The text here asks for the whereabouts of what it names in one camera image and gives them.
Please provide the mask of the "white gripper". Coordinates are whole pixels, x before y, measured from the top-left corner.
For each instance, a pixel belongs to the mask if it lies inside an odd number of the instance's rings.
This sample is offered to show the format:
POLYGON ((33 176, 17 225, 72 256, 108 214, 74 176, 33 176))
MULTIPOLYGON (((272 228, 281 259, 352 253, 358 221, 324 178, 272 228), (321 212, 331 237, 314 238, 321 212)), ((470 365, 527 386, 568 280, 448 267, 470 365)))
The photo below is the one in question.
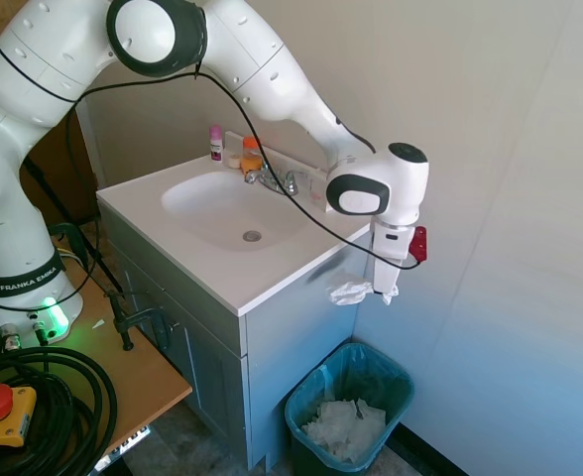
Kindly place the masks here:
POLYGON ((408 227, 388 225, 380 220, 374 220, 373 248, 375 259, 373 288, 381 293, 385 305, 390 305, 393 297, 389 295, 394 290, 404 261, 408 257, 408 227))

